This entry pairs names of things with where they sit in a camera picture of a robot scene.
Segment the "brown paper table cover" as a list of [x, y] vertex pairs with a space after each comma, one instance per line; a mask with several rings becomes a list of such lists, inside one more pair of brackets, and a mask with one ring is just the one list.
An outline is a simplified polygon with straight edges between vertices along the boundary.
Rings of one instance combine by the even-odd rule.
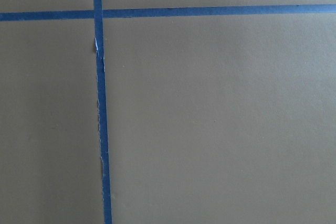
[[1, 0], [1, 223], [335, 223], [335, 0]]

